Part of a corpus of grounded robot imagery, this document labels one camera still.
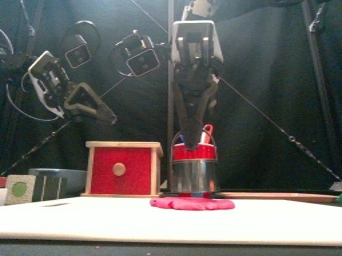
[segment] pink cloth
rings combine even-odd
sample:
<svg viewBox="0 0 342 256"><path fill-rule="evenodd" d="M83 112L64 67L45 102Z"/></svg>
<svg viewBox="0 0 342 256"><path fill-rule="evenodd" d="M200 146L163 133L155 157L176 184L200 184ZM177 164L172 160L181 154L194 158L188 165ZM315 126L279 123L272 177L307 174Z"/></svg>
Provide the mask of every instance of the pink cloth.
<svg viewBox="0 0 342 256"><path fill-rule="evenodd" d="M228 199L208 199L196 197L164 197L152 198L149 204L153 207L175 210L228 210L235 208L235 204Z"/></svg>

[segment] wooden box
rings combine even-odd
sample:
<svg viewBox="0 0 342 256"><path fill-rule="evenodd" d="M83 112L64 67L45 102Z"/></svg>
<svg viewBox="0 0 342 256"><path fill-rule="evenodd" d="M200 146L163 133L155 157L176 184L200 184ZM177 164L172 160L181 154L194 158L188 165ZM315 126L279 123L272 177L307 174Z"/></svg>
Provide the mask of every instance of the wooden box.
<svg viewBox="0 0 342 256"><path fill-rule="evenodd" d="M88 141L84 195L155 196L160 192L159 142Z"/></svg>

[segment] green object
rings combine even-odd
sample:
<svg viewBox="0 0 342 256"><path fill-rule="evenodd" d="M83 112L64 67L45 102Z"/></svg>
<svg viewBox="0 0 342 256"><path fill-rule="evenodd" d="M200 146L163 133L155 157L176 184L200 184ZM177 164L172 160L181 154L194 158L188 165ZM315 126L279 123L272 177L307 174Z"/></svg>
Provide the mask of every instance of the green object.
<svg viewBox="0 0 342 256"><path fill-rule="evenodd" d="M27 184L24 182L17 182L12 186L12 194L16 197L21 197L27 193Z"/></svg>

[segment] black curtain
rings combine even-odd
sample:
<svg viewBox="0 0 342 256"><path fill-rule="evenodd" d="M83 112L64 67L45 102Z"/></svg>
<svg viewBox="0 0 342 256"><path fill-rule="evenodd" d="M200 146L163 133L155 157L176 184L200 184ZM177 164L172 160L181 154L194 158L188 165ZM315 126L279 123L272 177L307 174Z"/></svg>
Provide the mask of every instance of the black curtain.
<svg viewBox="0 0 342 256"><path fill-rule="evenodd" d="M176 19L185 2L175 1ZM331 159L303 9L300 4L279 8L256 5L256 2L264 1L226 1L216 17L224 81L219 82L218 104L206 122L214 125L219 186L222 189L324 190L334 182L332 176L288 141L288 135L294 136L340 175ZM40 2L24 3L33 24ZM310 3L314 14L316 1ZM342 3L332 0L326 6L318 43L334 131L340 145ZM88 83L103 96L119 119L112 126L84 119L51 136L67 120L40 122L25 117L10 106L1 84L1 172L49 136L48 143L6 174L25 174L29 168L39 167L85 170L87 141L157 141L167 155L167 60L160 59L156 71L123 81L108 61L115 43L135 29L155 43L167 42L167 8L167 0L45 1L31 54L39 56L48 50L63 60L60 40L64 32L76 21L92 21L101 35L100 50L80 68L71 69L64 60L63 65L69 78ZM20 1L0 1L0 17L0 29L6 33L14 51L25 52L31 41ZM84 34L93 47L96 39L89 31ZM10 97L25 113L49 119L52 115L37 101L32 85L24 83L25 90L20 86L21 76L17 74L9 84ZM163 157L161 180L167 178L167 165L167 157Z"/></svg>

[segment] white table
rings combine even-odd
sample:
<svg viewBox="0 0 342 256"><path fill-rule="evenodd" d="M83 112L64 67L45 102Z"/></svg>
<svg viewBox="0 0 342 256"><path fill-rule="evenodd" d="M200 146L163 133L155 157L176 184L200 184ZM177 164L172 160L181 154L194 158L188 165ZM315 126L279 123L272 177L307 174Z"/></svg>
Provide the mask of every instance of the white table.
<svg viewBox="0 0 342 256"><path fill-rule="evenodd" d="M16 239L318 247L342 255L340 207L286 200L232 201L235 209L216 211L159 209L148 198L77 197L2 206L0 239L6 246Z"/></svg>

